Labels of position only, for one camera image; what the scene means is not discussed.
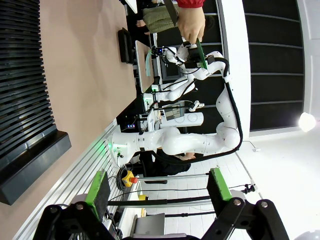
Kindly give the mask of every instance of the green bracket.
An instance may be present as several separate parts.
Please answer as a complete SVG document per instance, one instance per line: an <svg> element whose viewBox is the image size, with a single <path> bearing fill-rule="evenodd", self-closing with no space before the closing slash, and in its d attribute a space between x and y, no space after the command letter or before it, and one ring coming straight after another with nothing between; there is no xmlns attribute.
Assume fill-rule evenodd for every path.
<svg viewBox="0 0 320 240"><path fill-rule="evenodd" d="M211 174L219 188L220 195L222 197L222 200L229 201L232 198L231 192L225 182L224 177L222 176L222 173L220 171L220 168L211 168Z"/></svg>
<svg viewBox="0 0 320 240"><path fill-rule="evenodd" d="M95 199L97 197L97 194L99 192L101 182L105 177L106 172L105 171L97 171L92 184L90 186L89 192L85 198L85 202L89 205L89 207L92 209L93 213L96 215L96 217L99 219L98 211L95 205Z"/></svg>
<svg viewBox="0 0 320 240"><path fill-rule="evenodd" d="M208 66L207 66L207 62L206 62L206 59L205 59L204 50L202 49L201 43L199 41L199 38L196 39L196 46L197 46L198 53L199 53L199 56L200 56L200 59L201 59L200 66L202 68L208 70Z"/></svg>

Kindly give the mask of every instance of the floor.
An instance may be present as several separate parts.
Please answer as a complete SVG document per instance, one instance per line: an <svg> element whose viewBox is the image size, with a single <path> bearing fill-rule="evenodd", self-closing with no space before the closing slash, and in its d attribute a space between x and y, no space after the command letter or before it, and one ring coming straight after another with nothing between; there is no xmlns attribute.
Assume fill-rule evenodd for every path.
<svg viewBox="0 0 320 240"><path fill-rule="evenodd" d="M202 162L191 164L191 168L187 172L179 173L179 175L193 175L207 173L210 168L219 167L222 175L229 187L238 185L250 184L250 178L244 169L243 165L235 154L210 159ZM143 184L142 189L149 196L150 200L156 199L176 199L207 196L207 190L195 191L147 191L158 189L202 189L206 188L208 183L207 177L197 177L190 179L175 179L168 180L167 184ZM234 190L242 190L244 187L233 188ZM251 192L246 195L249 202L255 203L260 200L260 196L256 192ZM212 204L189 207L172 207L172 208L147 208L147 213L159 214L181 214L181 213L199 213L213 211ZM165 234L186 233L197 238L201 238L208 230L215 219L215 214L197 215L189 217L171 217L165 219ZM247 240L248 234L244 230L235 230L231 240Z"/></svg>

